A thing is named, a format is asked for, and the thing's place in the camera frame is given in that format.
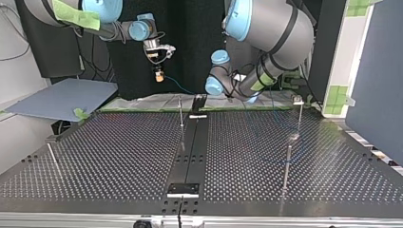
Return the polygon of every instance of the white panel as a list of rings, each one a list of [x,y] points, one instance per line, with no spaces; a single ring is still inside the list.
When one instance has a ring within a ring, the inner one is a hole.
[[[1,2],[16,9],[13,0],[1,0]],[[22,31],[18,18],[9,10],[7,10],[7,15],[14,25]],[[19,55],[26,50],[28,44],[2,15],[0,15],[0,31],[0,59]],[[41,78],[31,51],[16,60],[0,61],[0,70],[0,104],[47,86],[46,81]]]
[[[0,121],[0,174],[45,144],[52,135],[51,120],[3,116]]]
[[[330,85],[347,86],[356,51],[364,35],[367,17],[346,17],[337,45]]]

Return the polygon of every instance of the green strip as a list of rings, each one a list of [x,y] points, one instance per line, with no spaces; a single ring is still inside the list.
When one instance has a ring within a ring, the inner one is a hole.
[[[274,84],[274,81],[269,77],[269,76],[267,76],[267,74],[262,74],[261,76],[260,76],[260,80],[266,85],[266,86],[270,86],[270,85],[273,85]],[[252,87],[251,87],[251,90],[252,91],[261,91],[262,89],[264,89],[264,85],[262,85],[261,83],[260,83],[260,81],[257,81]]]
[[[340,115],[347,103],[347,86],[332,85],[326,100],[325,114]]]
[[[350,0],[347,8],[348,17],[358,17],[367,15],[370,0]]]
[[[190,108],[184,108],[183,112],[190,112]],[[179,112],[178,108],[103,108],[100,112],[111,113],[111,112]]]
[[[237,107],[203,107],[200,111],[213,112],[213,111],[273,111],[273,110],[290,110],[292,106],[237,106]]]
[[[74,109],[74,115],[80,119],[80,121],[82,120],[86,120],[90,117],[89,114],[85,113],[85,111],[81,108],[76,108]]]
[[[70,22],[86,29],[99,30],[101,27],[98,12],[77,10],[61,0],[53,0],[53,10],[56,19]]]

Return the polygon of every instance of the black mat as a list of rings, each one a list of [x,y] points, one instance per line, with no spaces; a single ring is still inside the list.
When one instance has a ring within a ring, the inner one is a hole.
[[[223,0],[125,0],[120,21],[135,20],[141,13],[152,12],[159,31],[165,31],[162,44],[176,47],[165,73],[186,89],[204,92],[211,68],[211,54],[224,48],[221,21]],[[115,67],[120,95],[127,100],[162,92],[182,92],[173,82],[155,82],[151,64],[146,60],[143,43],[130,41],[108,44]]]

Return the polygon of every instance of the metal frame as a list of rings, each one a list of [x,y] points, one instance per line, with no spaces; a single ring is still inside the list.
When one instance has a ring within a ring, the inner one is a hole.
[[[176,217],[127,215],[20,214],[0,213],[0,227],[126,227],[137,220],[151,221],[153,227],[178,227]],[[403,219],[379,218],[234,218],[182,217],[183,227],[403,227]]]
[[[316,114],[318,113],[313,111],[308,115]],[[86,121],[84,125],[93,118],[96,118],[96,116]],[[210,121],[211,116],[208,114],[206,119],[186,121],[186,132],[183,135],[184,145],[179,146],[176,152],[175,160],[166,181],[166,191],[171,183],[199,183],[201,189],[203,189]],[[76,126],[70,129],[64,134],[63,139],[78,128]],[[370,166],[387,176],[388,181],[397,186],[403,186],[402,182],[400,182],[402,178],[386,163],[379,161],[371,151],[367,150],[347,133],[341,133],[340,137],[354,149],[354,153],[359,154]],[[35,155],[39,156],[47,152],[48,148],[43,147],[33,153],[31,157],[35,159]],[[21,171],[25,166],[26,164],[22,162],[15,165],[0,176],[0,182],[7,180],[10,175]],[[373,207],[368,206],[368,204],[329,203],[326,201],[290,202],[286,199],[283,202],[271,203],[214,203],[203,200],[202,192],[198,199],[171,199],[164,197],[161,200],[144,203],[113,200],[109,202],[102,200],[60,202],[57,200],[0,199],[0,205],[6,205],[4,208],[9,205],[10,208],[13,208],[12,211],[18,212],[0,213],[0,227],[132,227],[134,221],[139,219],[152,220],[156,227],[177,227],[178,217],[181,218],[183,226],[192,227],[229,225],[238,225],[239,227],[258,227],[261,225],[284,227],[295,225],[306,227],[331,225],[336,227],[403,227],[402,204],[400,203],[384,205],[376,205],[375,203]],[[372,219],[378,217],[390,219]]]

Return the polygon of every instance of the small orange object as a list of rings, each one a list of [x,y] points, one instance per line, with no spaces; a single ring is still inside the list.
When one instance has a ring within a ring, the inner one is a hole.
[[[157,73],[156,76],[155,76],[155,80],[157,81],[157,83],[163,82],[163,80],[164,80],[163,73],[161,73],[161,72]]]

